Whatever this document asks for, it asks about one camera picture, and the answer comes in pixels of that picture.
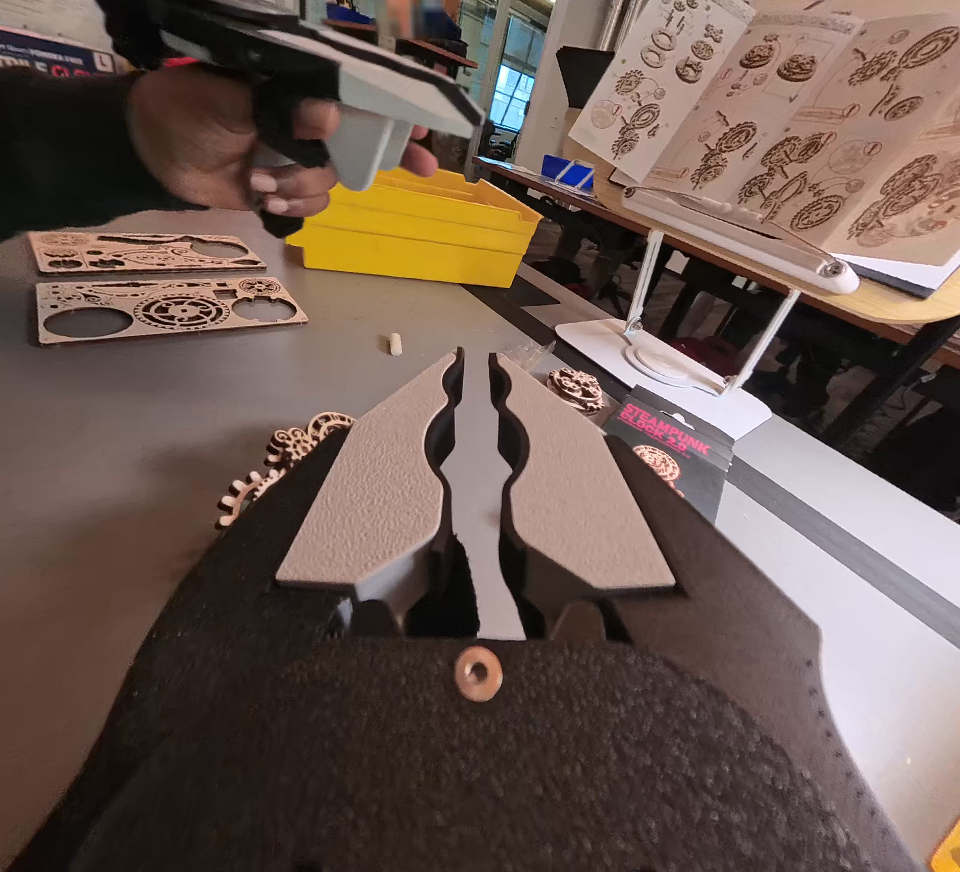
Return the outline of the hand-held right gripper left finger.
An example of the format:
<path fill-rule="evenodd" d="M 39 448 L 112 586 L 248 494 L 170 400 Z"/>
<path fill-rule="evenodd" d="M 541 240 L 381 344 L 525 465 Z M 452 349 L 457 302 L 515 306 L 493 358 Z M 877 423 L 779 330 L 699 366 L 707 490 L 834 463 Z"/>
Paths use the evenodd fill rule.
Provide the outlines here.
<path fill-rule="evenodd" d="M 455 560 L 450 482 L 464 350 L 356 420 L 274 576 L 295 590 L 375 602 L 404 632 L 434 604 Z"/>

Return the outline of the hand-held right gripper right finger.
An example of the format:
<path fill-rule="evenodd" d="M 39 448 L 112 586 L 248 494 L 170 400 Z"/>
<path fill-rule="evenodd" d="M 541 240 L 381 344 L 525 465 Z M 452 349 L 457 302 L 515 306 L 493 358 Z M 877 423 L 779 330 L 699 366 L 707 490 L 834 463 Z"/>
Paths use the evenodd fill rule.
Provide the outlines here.
<path fill-rule="evenodd" d="M 504 353 L 488 357 L 497 449 L 509 467 L 498 556 L 526 638 L 571 605 L 599 610 L 676 590 L 676 578 L 603 431 Z"/>

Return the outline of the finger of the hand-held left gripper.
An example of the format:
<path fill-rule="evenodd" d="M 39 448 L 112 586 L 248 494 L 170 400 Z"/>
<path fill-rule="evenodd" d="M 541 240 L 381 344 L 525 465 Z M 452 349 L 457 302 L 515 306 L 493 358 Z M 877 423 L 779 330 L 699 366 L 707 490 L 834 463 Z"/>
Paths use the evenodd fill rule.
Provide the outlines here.
<path fill-rule="evenodd" d="M 298 33 L 311 41 L 306 50 L 337 65 L 342 105 L 467 138 L 486 121 L 445 74 L 326 27 L 300 24 Z"/>

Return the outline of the wooden gear assembly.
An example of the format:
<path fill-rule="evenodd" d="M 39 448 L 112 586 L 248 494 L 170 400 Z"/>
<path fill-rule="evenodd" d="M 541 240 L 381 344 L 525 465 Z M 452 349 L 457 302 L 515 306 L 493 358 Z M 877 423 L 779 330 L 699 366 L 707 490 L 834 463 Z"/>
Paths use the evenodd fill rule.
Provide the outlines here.
<path fill-rule="evenodd" d="M 242 512 L 262 498 L 331 434 L 347 431 L 354 417 L 336 411 L 322 411 L 302 426 L 276 430 L 267 445 L 263 470 L 251 470 L 234 479 L 218 502 L 216 530 L 227 530 Z"/>

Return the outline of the person's left forearm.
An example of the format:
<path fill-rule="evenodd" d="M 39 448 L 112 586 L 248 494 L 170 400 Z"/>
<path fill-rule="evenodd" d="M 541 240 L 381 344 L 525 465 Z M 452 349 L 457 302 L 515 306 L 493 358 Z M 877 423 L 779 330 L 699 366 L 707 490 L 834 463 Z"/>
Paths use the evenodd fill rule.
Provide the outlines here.
<path fill-rule="evenodd" d="M 145 211 L 184 211 L 128 133 L 131 75 L 1 71 L 1 241 L 99 227 Z"/>

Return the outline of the person's left hand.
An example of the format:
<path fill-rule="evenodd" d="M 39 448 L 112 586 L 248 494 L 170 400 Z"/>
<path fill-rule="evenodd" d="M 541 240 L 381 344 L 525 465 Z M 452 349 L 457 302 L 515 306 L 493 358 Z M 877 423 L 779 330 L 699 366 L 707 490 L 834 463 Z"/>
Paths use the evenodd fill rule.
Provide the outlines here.
<path fill-rule="evenodd" d="M 197 63 L 136 78 L 126 128 L 150 175 L 194 206 L 311 218 L 329 206 L 338 181 L 331 166 L 256 165 L 252 86 Z"/>

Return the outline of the black puzzle box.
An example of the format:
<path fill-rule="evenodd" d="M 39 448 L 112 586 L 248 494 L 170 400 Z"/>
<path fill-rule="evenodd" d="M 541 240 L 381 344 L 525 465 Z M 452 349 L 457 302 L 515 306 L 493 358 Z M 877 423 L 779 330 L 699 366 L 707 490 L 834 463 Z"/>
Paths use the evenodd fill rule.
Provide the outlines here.
<path fill-rule="evenodd" d="M 734 439 L 642 386 L 606 419 L 603 432 L 628 444 L 667 485 L 711 523 L 734 458 Z"/>

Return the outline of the small round wooden gear stack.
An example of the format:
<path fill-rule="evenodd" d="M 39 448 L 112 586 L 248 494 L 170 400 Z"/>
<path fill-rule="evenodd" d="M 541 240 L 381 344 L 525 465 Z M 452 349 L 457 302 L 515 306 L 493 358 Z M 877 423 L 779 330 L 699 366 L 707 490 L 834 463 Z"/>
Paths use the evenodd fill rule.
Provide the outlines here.
<path fill-rule="evenodd" d="M 593 374 L 562 367 L 547 374 L 546 387 L 584 416 L 592 417 L 604 408 L 604 393 Z"/>

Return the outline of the white book stand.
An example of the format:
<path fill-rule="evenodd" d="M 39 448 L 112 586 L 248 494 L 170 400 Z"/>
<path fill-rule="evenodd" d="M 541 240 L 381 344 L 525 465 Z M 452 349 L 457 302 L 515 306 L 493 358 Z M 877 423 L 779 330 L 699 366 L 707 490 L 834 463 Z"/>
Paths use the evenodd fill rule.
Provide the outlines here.
<path fill-rule="evenodd" d="M 559 324 L 558 339 L 625 386 L 641 386 L 671 403 L 683 416 L 695 416 L 738 440 L 765 423 L 768 406 L 745 391 L 747 380 L 804 298 L 855 324 L 918 326 L 901 346 L 890 368 L 881 370 L 868 388 L 829 426 L 827 441 L 847 442 L 897 388 L 902 375 L 934 356 L 958 330 L 958 271 L 924 299 L 900 293 L 888 284 L 858 274 L 844 258 L 775 227 L 752 228 L 741 206 L 703 202 L 689 195 L 654 190 L 626 178 L 620 201 L 610 184 L 614 170 L 599 165 L 593 190 L 611 215 L 630 231 L 646 235 L 641 262 L 625 320 L 595 319 Z M 664 242 L 715 264 L 725 262 L 736 275 L 785 290 L 775 311 L 741 365 L 718 374 L 655 337 L 642 323 L 646 296 Z"/>

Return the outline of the clear plastic bag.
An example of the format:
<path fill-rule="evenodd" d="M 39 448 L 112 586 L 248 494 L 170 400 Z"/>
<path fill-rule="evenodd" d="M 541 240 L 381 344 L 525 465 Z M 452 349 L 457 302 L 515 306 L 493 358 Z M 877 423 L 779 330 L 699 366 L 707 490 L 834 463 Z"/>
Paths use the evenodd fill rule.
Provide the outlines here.
<path fill-rule="evenodd" d="M 555 340 L 547 345 L 541 345 L 536 340 L 528 339 L 510 349 L 500 350 L 498 355 L 512 362 L 522 371 L 532 374 L 540 368 L 545 359 L 553 354 L 556 344 Z"/>

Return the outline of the small blue bin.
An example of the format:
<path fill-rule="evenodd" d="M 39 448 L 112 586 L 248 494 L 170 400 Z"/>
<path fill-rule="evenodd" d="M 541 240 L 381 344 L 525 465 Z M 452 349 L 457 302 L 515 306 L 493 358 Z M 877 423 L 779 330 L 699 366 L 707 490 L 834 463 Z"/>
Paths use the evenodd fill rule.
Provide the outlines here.
<path fill-rule="evenodd" d="M 545 154 L 540 174 L 545 180 L 565 186 L 578 194 L 593 194 L 594 166 L 589 162 Z"/>

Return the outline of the blue glove box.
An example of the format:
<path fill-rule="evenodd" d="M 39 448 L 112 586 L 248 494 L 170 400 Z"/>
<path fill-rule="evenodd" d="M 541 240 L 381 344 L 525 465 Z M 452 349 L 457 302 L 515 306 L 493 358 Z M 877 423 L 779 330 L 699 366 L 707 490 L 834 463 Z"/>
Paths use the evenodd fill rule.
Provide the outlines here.
<path fill-rule="evenodd" d="M 1 69 L 32 70 L 62 78 L 112 75 L 117 71 L 114 55 L 108 51 L 8 26 L 1 26 Z"/>

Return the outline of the wooden puzzle sheet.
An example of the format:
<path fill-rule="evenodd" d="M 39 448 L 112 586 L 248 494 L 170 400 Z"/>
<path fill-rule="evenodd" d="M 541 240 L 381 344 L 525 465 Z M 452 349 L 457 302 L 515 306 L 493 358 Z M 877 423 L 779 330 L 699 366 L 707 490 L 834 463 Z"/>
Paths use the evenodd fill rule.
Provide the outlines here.
<path fill-rule="evenodd" d="M 61 230 L 27 235 L 44 275 L 261 271 L 266 263 L 235 236 Z"/>
<path fill-rule="evenodd" d="M 44 347 L 205 336 L 309 322 L 277 278 L 125 278 L 40 282 L 33 288 Z"/>

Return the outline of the large folded instruction sheet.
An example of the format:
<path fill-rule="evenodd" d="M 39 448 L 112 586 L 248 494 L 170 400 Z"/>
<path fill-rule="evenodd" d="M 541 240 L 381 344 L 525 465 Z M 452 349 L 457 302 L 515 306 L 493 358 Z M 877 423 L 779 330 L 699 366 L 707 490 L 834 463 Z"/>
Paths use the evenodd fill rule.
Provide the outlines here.
<path fill-rule="evenodd" d="M 848 262 L 958 253 L 959 0 L 744 0 L 753 20 L 643 180 Z"/>

